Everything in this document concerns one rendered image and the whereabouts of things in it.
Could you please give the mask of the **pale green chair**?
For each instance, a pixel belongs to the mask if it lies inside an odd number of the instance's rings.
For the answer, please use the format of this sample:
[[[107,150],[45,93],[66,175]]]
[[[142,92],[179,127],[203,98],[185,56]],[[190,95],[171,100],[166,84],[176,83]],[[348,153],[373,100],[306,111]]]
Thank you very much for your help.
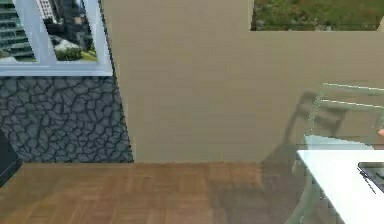
[[[384,127],[384,105],[331,100],[328,99],[329,91],[384,97],[384,88],[323,83],[309,111],[308,125],[299,150],[373,150],[373,136],[366,141],[352,141],[338,138],[336,133],[348,111],[375,111],[378,115],[373,127]]]

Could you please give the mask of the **window with green view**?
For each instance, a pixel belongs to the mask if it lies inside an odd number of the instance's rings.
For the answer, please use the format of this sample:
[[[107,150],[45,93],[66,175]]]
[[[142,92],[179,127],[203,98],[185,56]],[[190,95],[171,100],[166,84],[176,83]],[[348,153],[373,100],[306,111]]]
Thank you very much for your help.
[[[254,0],[251,31],[376,31],[384,0]]]

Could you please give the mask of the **white table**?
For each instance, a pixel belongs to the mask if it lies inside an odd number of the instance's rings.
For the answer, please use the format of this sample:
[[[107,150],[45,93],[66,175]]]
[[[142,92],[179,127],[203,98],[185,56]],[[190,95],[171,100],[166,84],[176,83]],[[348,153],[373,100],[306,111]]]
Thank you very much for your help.
[[[345,224],[384,224],[384,192],[367,183],[359,162],[384,162],[383,150],[298,150]]]

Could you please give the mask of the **white framed window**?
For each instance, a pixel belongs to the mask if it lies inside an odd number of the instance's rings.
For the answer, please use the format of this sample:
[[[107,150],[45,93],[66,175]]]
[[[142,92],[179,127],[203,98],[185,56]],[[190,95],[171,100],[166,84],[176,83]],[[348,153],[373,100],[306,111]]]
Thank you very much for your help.
[[[0,0],[0,77],[113,74],[101,0]]]

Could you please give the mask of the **black cabinet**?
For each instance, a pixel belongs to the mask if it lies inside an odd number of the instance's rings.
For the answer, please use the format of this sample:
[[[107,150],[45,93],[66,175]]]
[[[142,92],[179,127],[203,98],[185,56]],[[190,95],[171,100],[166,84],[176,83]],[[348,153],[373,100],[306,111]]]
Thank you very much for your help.
[[[22,166],[22,160],[13,149],[5,133],[0,129],[0,188],[3,187]]]

